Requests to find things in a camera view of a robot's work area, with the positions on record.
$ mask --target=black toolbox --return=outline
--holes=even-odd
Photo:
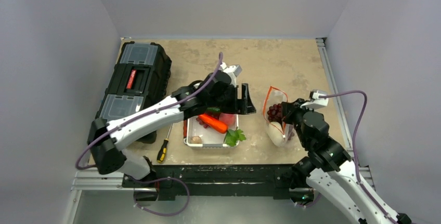
[[[172,61],[156,43],[126,42],[95,118],[117,120],[148,108],[166,95]],[[139,141],[153,143],[156,131]]]

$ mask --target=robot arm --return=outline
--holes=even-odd
[[[346,150],[329,136],[329,125],[316,109],[325,107],[326,93],[311,91],[308,101],[297,99],[282,103],[283,121],[294,125],[302,147],[308,152],[293,166],[291,188],[308,184],[329,199],[353,224],[411,224],[405,214],[388,206],[361,177],[357,182],[355,164]],[[385,216],[375,201],[388,212]]]
[[[206,84],[205,89],[185,102],[161,111],[157,110],[178,103],[191,95],[196,91],[197,84],[204,85],[208,82],[211,74],[204,81],[195,81],[188,86],[181,87],[161,102],[133,115],[109,122],[102,118],[94,120],[90,128],[88,143],[103,133],[116,129],[90,149],[98,172],[105,175],[119,171],[137,180],[142,180],[149,175],[154,178],[151,161],[147,157],[137,156],[126,149],[132,142],[161,127],[202,114],[208,107],[217,107],[221,112],[230,114],[255,113],[256,108],[251,102],[248,84],[242,84],[242,98],[238,99],[236,77],[240,72],[239,65],[226,67],[223,63],[221,70]],[[152,110],[156,113],[146,114]]]

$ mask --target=carrot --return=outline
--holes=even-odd
[[[225,134],[228,130],[228,125],[207,114],[199,115],[199,118],[219,133]]]

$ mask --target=yellow screwdriver handle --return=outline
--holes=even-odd
[[[164,143],[162,144],[161,149],[158,152],[158,156],[156,157],[156,161],[158,163],[164,162],[165,155],[167,154],[167,144],[168,139],[164,139]]]

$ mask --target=cable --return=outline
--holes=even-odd
[[[381,212],[383,212],[383,214],[385,216],[387,216],[387,218],[391,222],[393,222],[394,224],[398,224],[398,222],[396,222],[392,218],[392,216],[386,211],[386,209],[384,209],[383,206],[373,197],[373,195],[368,191],[366,186],[361,183],[360,168],[358,165],[358,155],[357,155],[357,150],[356,150],[356,145],[355,145],[355,137],[357,136],[357,130],[358,130],[358,126],[360,125],[361,118],[363,117],[363,114],[365,113],[366,104],[368,103],[368,96],[362,90],[350,90],[350,91],[346,91],[344,93],[337,93],[337,94],[333,94],[333,95],[320,96],[320,98],[333,98],[333,97],[339,97],[339,96],[344,96],[344,95],[348,95],[348,94],[355,94],[355,93],[360,93],[365,98],[364,103],[363,103],[363,107],[361,108],[360,116],[358,117],[358,120],[357,120],[357,124],[355,124],[354,133],[352,134],[352,149],[354,151],[355,175],[357,177],[357,181],[358,181],[360,187],[363,189],[365,194],[375,203],[375,205],[381,210]]]
[[[169,213],[169,214],[168,213],[164,214],[164,213],[156,212],[156,211],[153,211],[153,210],[150,210],[150,209],[147,209],[147,208],[141,206],[136,201],[136,193],[133,193],[133,201],[135,202],[134,207],[138,207],[139,209],[144,210],[146,212],[152,213],[154,215],[159,215],[159,216],[174,216],[174,215],[178,215],[182,211],[184,211],[187,208],[188,203],[190,202],[190,190],[188,189],[188,186],[185,184],[185,182],[183,182],[183,181],[181,181],[181,180],[179,180],[177,178],[166,177],[166,178],[160,178],[160,179],[156,179],[156,180],[152,180],[152,181],[140,181],[140,180],[134,179],[133,177],[131,179],[132,179],[132,181],[135,181],[135,182],[138,182],[138,183],[143,183],[143,184],[150,184],[150,183],[154,183],[154,182],[167,181],[167,180],[177,181],[180,184],[182,184],[184,186],[184,188],[185,188],[185,191],[187,191],[187,200],[186,200],[184,206],[180,210],[178,210],[176,212],[173,212],[173,213]]]
[[[154,110],[148,111],[148,112],[143,113],[143,114],[141,114],[141,115],[139,115],[139,116],[136,116],[136,117],[134,117],[134,118],[132,118],[132,119],[129,119],[129,120],[125,121],[124,123],[122,123],[120,126],[117,126],[117,127],[113,128],[113,129],[111,129],[111,130],[108,130],[107,132],[105,132],[104,134],[102,134],[101,136],[99,136],[97,139],[95,139],[94,141],[92,141],[92,142],[86,147],[86,149],[81,153],[80,157],[78,157],[78,159],[76,160],[76,162],[75,162],[75,168],[76,168],[76,169],[79,169],[79,170],[84,170],[84,169],[88,169],[88,168],[96,167],[96,165],[87,165],[87,166],[82,167],[82,166],[80,166],[80,161],[81,161],[81,159],[84,157],[84,155],[87,153],[87,151],[91,149],[91,147],[93,147],[97,142],[101,141],[104,137],[106,137],[106,136],[108,136],[108,135],[114,133],[115,131],[117,131],[119,128],[124,127],[124,126],[126,126],[126,125],[128,125],[128,124],[130,124],[130,123],[132,123],[132,122],[134,122],[134,121],[136,121],[136,120],[138,120],[138,119],[140,119],[140,118],[143,118],[143,117],[145,117],[145,116],[148,116],[148,115],[150,115],[150,114],[152,114],[152,113],[156,113],[156,112],[159,112],[159,111],[162,111],[162,110],[165,110],[165,109],[171,108],[171,107],[173,107],[173,106],[176,106],[176,105],[178,105],[178,104],[184,103],[184,102],[188,101],[189,99],[193,98],[194,96],[196,96],[198,93],[200,93],[202,90],[204,90],[204,89],[207,87],[207,85],[213,80],[213,78],[214,78],[214,76],[216,75],[217,71],[218,71],[219,68],[221,67],[221,64],[222,64],[222,60],[223,60],[223,58],[224,58],[224,54],[223,54],[222,52],[219,52],[219,62],[217,63],[216,69],[215,69],[214,72],[211,74],[211,76],[209,77],[209,79],[207,80],[207,82],[204,83],[201,87],[199,87],[199,88],[198,88],[195,92],[193,92],[192,94],[188,95],[187,97],[185,97],[184,99],[182,99],[182,100],[180,100],[180,101],[178,101],[178,102],[175,102],[175,103],[169,104],[169,105],[167,105],[167,106],[159,107],[159,108],[157,108],[157,109],[154,109]]]

